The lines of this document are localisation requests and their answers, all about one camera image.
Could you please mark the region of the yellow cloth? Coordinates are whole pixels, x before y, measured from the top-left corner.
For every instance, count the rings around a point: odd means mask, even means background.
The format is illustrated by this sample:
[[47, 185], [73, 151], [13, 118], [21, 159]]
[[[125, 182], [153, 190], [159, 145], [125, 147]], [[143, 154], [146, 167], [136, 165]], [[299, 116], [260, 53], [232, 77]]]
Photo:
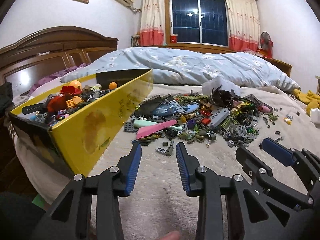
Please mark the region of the yellow cloth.
[[299, 101], [306, 104], [306, 114], [308, 116], [312, 109], [320, 107], [320, 96], [310, 90], [303, 93], [301, 90], [294, 89], [293, 94]]

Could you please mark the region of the grey rounded plate with holes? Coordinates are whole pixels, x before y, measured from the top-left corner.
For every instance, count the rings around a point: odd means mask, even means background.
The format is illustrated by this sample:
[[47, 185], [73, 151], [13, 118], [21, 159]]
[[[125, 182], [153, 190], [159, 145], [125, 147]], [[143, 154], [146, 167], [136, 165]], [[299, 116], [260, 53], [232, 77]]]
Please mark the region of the grey rounded plate with holes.
[[210, 123], [207, 125], [209, 129], [215, 129], [219, 126], [228, 116], [230, 115], [230, 110], [223, 107], [217, 107], [210, 114]]

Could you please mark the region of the black spiky toy piece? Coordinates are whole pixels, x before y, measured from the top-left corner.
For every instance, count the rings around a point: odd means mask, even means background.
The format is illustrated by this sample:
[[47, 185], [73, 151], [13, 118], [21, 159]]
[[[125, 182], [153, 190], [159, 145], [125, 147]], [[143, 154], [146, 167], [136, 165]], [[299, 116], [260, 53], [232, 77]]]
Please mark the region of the black spiky toy piece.
[[208, 96], [208, 101], [212, 105], [216, 105], [229, 110], [233, 109], [233, 98], [229, 91], [221, 90], [221, 86], [213, 88], [211, 94]]

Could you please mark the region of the long pink plastic piece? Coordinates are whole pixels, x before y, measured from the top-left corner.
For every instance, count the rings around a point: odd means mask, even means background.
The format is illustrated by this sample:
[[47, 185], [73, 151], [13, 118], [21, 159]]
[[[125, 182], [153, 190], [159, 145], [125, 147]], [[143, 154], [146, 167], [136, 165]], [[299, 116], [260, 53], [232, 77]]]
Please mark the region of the long pink plastic piece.
[[157, 124], [154, 124], [151, 126], [141, 127], [141, 128], [139, 128], [139, 130], [136, 134], [136, 138], [142, 139], [142, 138], [147, 137], [153, 133], [156, 133], [162, 129], [168, 128], [170, 126], [174, 126], [175, 124], [177, 124], [176, 120], [170, 120], [170, 121], [166, 121], [166, 122], [162, 122], [162, 123], [157, 123]]

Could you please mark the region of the mint green plastic piece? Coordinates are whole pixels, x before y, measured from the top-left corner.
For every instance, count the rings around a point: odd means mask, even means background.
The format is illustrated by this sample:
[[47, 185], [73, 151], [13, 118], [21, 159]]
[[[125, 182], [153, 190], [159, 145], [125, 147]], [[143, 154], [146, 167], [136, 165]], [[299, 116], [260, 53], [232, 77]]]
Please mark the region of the mint green plastic piece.
[[152, 125], [156, 125], [156, 124], [157, 124], [157, 122], [148, 121], [148, 120], [135, 120], [133, 122], [133, 125], [136, 128], [148, 127], [148, 126], [152, 126]]

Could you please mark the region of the yellow cardboard toy box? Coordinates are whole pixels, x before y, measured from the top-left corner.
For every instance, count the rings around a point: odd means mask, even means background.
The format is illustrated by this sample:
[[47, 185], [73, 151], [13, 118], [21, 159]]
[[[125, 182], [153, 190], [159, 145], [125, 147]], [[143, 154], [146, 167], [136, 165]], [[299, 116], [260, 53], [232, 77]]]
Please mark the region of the yellow cardboard toy box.
[[31, 120], [22, 108], [41, 103], [58, 86], [16, 107], [9, 119], [19, 137], [31, 144], [31, 152], [58, 173], [70, 178], [88, 175], [104, 150], [136, 107], [152, 91], [151, 69], [102, 72], [80, 78], [83, 85], [99, 83], [103, 89], [115, 82], [118, 87], [89, 103], [53, 126]]

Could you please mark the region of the dark grey flat plate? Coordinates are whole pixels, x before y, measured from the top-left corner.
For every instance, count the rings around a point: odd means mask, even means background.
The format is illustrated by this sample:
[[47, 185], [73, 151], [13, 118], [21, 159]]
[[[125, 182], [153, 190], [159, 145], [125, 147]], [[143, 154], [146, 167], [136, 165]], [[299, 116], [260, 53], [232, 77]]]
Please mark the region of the dark grey flat plate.
[[124, 122], [123, 131], [128, 133], [136, 133], [138, 128], [132, 122]]

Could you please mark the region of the red standing fan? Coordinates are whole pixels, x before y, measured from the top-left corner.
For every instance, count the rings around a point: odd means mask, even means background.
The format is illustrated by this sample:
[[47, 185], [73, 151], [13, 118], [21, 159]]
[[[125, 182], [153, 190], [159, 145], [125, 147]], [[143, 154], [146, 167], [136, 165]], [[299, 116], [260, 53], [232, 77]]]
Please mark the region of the red standing fan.
[[260, 46], [266, 57], [272, 58], [273, 42], [268, 32], [263, 31], [260, 35]]

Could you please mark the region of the light blue floral duvet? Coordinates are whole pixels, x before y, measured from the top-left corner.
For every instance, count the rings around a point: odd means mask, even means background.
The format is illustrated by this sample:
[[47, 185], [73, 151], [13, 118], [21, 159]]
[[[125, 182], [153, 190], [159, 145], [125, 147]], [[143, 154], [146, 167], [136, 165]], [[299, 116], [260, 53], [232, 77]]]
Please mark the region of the light blue floral duvet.
[[105, 54], [91, 64], [61, 77], [68, 83], [88, 75], [118, 70], [151, 69], [153, 81], [164, 85], [200, 86], [215, 77], [240, 87], [277, 87], [291, 93], [300, 85], [282, 70], [253, 54], [198, 53], [189, 50], [131, 47]]

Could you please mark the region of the red plastic toy piece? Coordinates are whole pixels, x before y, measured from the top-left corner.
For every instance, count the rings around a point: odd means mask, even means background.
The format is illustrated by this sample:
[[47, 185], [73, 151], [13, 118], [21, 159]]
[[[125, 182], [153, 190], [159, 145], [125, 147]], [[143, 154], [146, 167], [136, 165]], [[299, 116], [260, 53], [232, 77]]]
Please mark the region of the red plastic toy piece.
[[62, 86], [60, 93], [61, 94], [79, 95], [82, 93], [82, 90], [79, 88], [76, 88], [74, 86]]

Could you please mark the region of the purple pillow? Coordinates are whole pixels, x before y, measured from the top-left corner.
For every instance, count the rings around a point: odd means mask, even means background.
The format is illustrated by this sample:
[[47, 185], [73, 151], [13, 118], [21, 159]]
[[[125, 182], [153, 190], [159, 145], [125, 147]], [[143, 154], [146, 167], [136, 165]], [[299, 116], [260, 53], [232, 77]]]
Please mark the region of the purple pillow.
[[39, 81], [37, 81], [35, 84], [32, 85], [31, 89], [29, 90], [28, 92], [28, 95], [31, 95], [36, 89], [38, 89], [39, 87], [41, 87], [42, 85], [56, 79], [56, 78], [60, 78], [60, 77], [63, 77], [64, 75], [76, 70], [76, 69], [79, 69], [81, 67], [85, 67], [87, 66], [86, 63], [82, 63], [80, 64], [79, 66], [72, 66], [72, 67], [69, 67], [69, 68], [65, 68], [63, 70], [60, 70], [58, 72], [55, 72], [53, 74], [50, 74], [48, 76], [45, 76], [43, 78], [41, 78]]

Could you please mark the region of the small orange ball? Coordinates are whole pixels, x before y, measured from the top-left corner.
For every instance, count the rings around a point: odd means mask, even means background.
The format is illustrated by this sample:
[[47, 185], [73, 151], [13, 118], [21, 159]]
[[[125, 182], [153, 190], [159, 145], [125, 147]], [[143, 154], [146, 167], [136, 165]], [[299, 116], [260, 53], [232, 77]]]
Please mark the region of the small orange ball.
[[108, 85], [108, 88], [110, 90], [114, 90], [118, 87], [118, 85], [115, 83], [115, 82], [111, 82], [109, 85]]

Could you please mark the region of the cream red curtain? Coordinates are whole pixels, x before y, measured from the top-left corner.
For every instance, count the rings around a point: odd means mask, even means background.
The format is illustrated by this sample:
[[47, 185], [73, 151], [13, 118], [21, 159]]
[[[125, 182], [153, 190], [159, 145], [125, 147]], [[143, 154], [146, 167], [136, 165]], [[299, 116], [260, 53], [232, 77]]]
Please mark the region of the cream red curtain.
[[163, 0], [142, 0], [140, 42], [142, 47], [161, 46], [164, 42]]
[[256, 0], [225, 0], [229, 20], [229, 47], [233, 51], [257, 51], [260, 19]]

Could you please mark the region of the left cream red curtain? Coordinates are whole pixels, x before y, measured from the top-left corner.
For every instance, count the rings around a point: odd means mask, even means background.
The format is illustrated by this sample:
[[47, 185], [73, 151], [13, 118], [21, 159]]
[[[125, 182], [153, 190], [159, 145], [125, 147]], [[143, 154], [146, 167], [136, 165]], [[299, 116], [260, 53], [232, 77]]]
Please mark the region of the left cream red curtain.
[[140, 42], [142, 47], [161, 46], [164, 42], [163, 0], [142, 0]]

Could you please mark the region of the dark window with frame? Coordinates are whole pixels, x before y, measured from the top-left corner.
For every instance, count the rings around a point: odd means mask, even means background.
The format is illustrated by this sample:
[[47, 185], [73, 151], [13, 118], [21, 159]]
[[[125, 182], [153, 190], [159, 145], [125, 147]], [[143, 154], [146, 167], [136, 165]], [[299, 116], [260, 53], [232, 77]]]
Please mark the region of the dark window with frame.
[[177, 43], [228, 47], [225, 0], [165, 0], [166, 42], [177, 34]]

